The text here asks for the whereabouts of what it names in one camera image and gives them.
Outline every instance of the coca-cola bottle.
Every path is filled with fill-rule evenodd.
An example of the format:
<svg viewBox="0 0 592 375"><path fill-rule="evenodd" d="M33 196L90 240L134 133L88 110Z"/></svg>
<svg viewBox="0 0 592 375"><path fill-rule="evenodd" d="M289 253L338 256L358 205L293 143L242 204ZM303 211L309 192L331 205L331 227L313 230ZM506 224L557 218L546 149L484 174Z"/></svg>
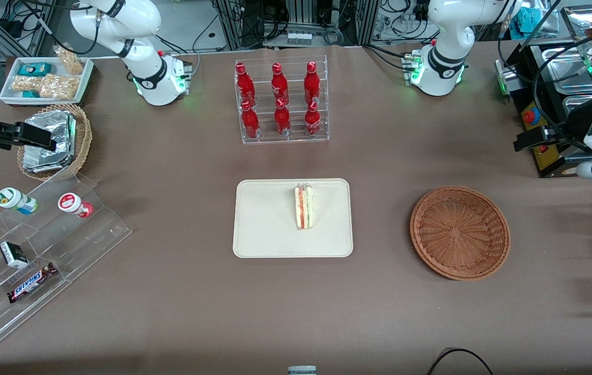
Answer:
<svg viewBox="0 0 592 375"><path fill-rule="evenodd" d="M241 91L241 98L250 102L252 107L256 106L256 90L254 88L254 81L247 74L245 64L238 62L236 64L236 73L238 73L238 88Z"/></svg>
<svg viewBox="0 0 592 375"><path fill-rule="evenodd" d="M289 110L286 109L284 99L277 99L275 102L275 122L277 123L277 133L282 137L286 137L291 134L291 115Z"/></svg>
<svg viewBox="0 0 592 375"><path fill-rule="evenodd" d="M307 63L307 74L305 75L305 104L312 101L319 102L320 79L317 74L317 63L310 61Z"/></svg>
<svg viewBox="0 0 592 375"><path fill-rule="evenodd" d="M282 73L282 65L279 62L272 64L272 93L275 100L284 99L284 104L289 105L289 88L286 77Z"/></svg>
<svg viewBox="0 0 592 375"><path fill-rule="evenodd" d="M249 100L243 100L241 108L243 109L241 118L243 119L243 126L245 126L245 133L249 138L259 138L261 136L261 128L258 126L258 116L256 116L256 112L252 109Z"/></svg>
<svg viewBox="0 0 592 375"><path fill-rule="evenodd" d="M305 113L305 135L315 137L319 133L321 115L317 110L317 102L310 102Z"/></svg>

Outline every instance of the white robot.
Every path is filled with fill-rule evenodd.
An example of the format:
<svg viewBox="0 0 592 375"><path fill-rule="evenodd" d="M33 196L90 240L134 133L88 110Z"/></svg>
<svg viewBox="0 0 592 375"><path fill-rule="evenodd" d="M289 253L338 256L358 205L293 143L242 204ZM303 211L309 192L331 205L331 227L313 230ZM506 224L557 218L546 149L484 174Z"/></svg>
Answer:
<svg viewBox="0 0 592 375"><path fill-rule="evenodd" d="M474 45L475 24L511 19L520 10L515 0L431 0L429 20L439 26L435 45L425 45L406 56L411 85L427 95L450 93L462 78L464 61Z"/></svg>
<svg viewBox="0 0 592 375"><path fill-rule="evenodd" d="M134 76L138 93L152 105L166 105L188 93L191 66L170 56L160 56L147 36L157 35L162 23L150 0L87 0L74 7L71 23L89 40L95 39L122 58Z"/></svg>

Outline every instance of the white plastic tray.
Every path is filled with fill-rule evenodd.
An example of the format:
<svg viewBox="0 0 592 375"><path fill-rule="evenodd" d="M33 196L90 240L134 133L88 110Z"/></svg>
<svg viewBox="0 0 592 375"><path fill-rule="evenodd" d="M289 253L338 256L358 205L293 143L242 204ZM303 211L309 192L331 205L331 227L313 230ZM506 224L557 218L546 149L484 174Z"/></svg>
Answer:
<svg viewBox="0 0 592 375"><path fill-rule="evenodd" d="M314 189L314 228L298 230L294 188ZM342 258L354 249L349 183L341 178L244 180L236 190L239 258Z"/></svg>
<svg viewBox="0 0 592 375"><path fill-rule="evenodd" d="M84 64L83 72L80 75L81 83L79 84L79 88L76 90L76 95L74 95L73 100L53 99L52 97L22 97L22 92L17 93L11 90L11 83L13 83L13 78L16 76L16 74L18 74L18 69L20 68L20 66L22 66L22 64L50 63L52 65L51 73L62 74L63 76L71 76L71 74L69 74L69 72L67 72L67 70L65 69L65 66L62 65L58 57L17 58L13 62L13 66L11 66L11 71L8 72L8 77L6 78L5 84L2 87L2 92L0 92L0 100L2 100L2 102L5 102L6 104L11 105L51 105L79 103L83 98L85 88L88 85L90 76L92 75L92 71L94 68L94 62L91 59L81 57L81 62Z"/></svg>

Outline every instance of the acrylic bottle rack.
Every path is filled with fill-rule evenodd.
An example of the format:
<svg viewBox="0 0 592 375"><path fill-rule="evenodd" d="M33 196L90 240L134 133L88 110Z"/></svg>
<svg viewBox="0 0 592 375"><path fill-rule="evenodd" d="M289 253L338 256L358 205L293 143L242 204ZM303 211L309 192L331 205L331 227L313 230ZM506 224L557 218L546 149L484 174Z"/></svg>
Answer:
<svg viewBox="0 0 592 375"><path fill-rule="evenodd" d="M319 114L321 115L320 130L317 137L305 135L305 74L307 62L317 63L317 74L320 79ZM236 84L236 100L238 102L238 120L241 124L241 138L244 144L286 143L286 142L316 142L327 141L331 138L331 124L329 122L329 63L326 55L303 57L276 57L270 59L236 60L236 63L244 63L247 73L255 84L256 107L254 108L258 123L261 128L261 136L253 139L246 135L241 115L241 93ZM286 76L289 92L289 109L291 115L291 134L282 137L277 133L275 122L275 98L272 93L272 64L280 63L282 72Z"/></svg>
<svg viewBox="0 0 592 375"><path fill-rule="evenodd" d="M64 169L27 193L39 203L36 212L23 215L6 209L0 213L0 243L20 245L30 262L20 270L10 268L0 252L0 341L131 233L94 193L95 185L85 176ZM92 215L82 219L61 211L57 201L67 192L91 203ZM53 263L58 272L10 304L6 294L48 263Z"/></svg>

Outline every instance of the brown wicker basket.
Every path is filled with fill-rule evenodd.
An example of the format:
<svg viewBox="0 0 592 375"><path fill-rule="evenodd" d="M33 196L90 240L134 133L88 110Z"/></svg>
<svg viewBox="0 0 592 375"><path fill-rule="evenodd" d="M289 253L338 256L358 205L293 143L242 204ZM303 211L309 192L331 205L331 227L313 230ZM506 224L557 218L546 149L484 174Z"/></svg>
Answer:
<svg viewBox="0 0 592 375"><path fill-rule="evenodd" d="M55 110L69 111L76 118L76 154L75 159L69 166L69 170L77 172L79 171L85 160L87 159L88 152L90 151L90 145L92 144L92 128L90 122L85 115L85 112L75 104L55 104L49 105L48 107L41 109L40 114ZM52 175L58 171L46 171L39 173L29 173L22 166L22 157L25 155L24 147L18 147L18 168L25 176L34 178L36 180L46 181Z"/></svg>
<svg viewBox="0 0 592 375"><path fill-rule="evenodd" d="M440 187L424 195L409 227L423 261L453 280L487 278L506 261L511 247L502 211L464 186Z"/></svg>

